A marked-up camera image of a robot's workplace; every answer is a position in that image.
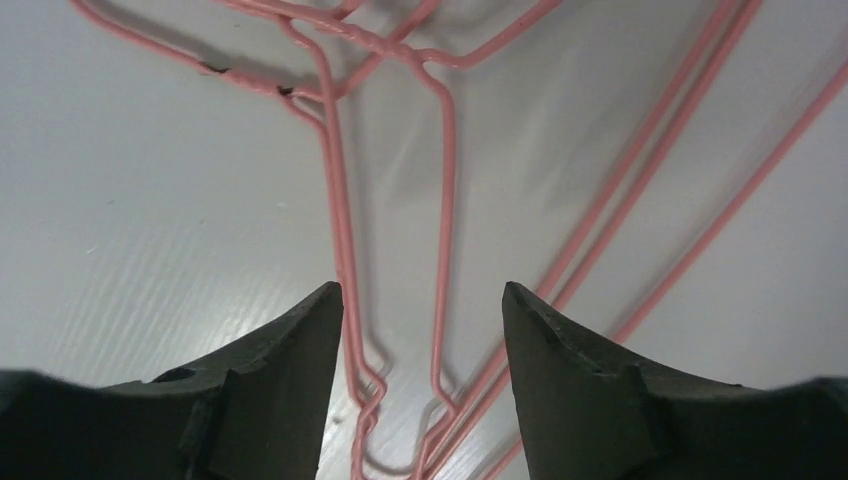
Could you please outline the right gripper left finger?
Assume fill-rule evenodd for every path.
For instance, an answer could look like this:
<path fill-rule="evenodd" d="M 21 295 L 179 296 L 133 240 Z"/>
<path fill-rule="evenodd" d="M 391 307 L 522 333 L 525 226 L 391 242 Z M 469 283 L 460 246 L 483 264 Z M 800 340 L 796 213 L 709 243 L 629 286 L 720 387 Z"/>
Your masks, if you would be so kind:
<path fill-rule="evenodd" d="M 277 319 L 149 382 L 1 374 L 5 479 L 312 479 L 342 331 L 328 282 Z"/>

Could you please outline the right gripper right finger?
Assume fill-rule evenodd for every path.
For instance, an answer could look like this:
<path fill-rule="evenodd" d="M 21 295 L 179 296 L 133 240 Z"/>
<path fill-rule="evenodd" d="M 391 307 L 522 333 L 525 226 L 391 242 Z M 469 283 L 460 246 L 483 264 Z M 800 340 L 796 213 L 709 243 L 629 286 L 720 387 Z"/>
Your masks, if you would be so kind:
<path fill-rule="evenodd" d="M 847 382 L 771 390 L 643 357 L 523 285 L 502 297 L 512 392 L 533 479 L 843 479 Z"/>

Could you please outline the pink wire hanger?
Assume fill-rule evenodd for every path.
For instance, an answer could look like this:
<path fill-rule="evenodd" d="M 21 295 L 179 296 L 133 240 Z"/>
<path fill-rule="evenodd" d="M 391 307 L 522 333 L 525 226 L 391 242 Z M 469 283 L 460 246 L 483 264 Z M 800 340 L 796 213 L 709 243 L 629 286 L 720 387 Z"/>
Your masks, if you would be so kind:
<path fill-rule="evenodd" d="M 377 410 L 388 392 L 388 386 L 385 379 L 368 364 L 364 353 L 354 232 L 337 102 L 350 93 L 376 68 L 380 61 L 386 58 L 405 64 L 419 82 L 440 102 L 443 140 L 442 190 L 430 383 L 434 395 L 444 406 L 445 413 L 428 428 L 422 437 L 419 453 L 412 469 L 413 478 L 419 479 L 430 467 L 432 454 L 448 452 L 462 441 L 463 430 L 473 417 L 471 410 L 484 406 L 489 401 L 489 395 L 483 389 L 496 388 L 508 379 L 507 370 L 503 365 L 505 358 L 498 356 L 492 365 L 484 369 L 480 381 L 467 392 L 463 399 L 454 399 L 442 385 L 443 346 L 452 275 L 458 134 L 453 96 L 442 82 L 427 71 L 426 66 L 429 63 L 437 63 L 454 69 L 476 66 L 516 40 L 559 4 L 556 1 L 536 2 L 500 33 L 464 55 L 451 55 L 436 49 L 415 49 L 405 43 L 404 40 L 409 33 L 436 9 L 437 4 L 434 1 L 421 2 L 409 17 L 386 37 L 346 22 L 346 17 L 359 5 L 356 1 L 345 1 L 331 10 L 321 10 L 288 1 L 230 1 L 227 5 L 249 15 L 273 20 L 286 36 L 312 57 L 318 69 L 319 85 L 316 90 L 274 87 L 271 91 L 292 114 L 313 126 L 322 143 L 336 273 L 343 288 L 345 306 L 342 343 L 347 386 L 350 398 L 358 404 L 360 409 L 351 447 L 350 476 L 353 479 L 363 479 L 366 476 L 367 440 L 378 423 Z M 293 23 L 296 20 L 305 21 L 320 31 L 343 38 L 368 50 L 369 54 L 348 79 L 337 83 L 324 51 L 317 43 L 294 27 Z"/>

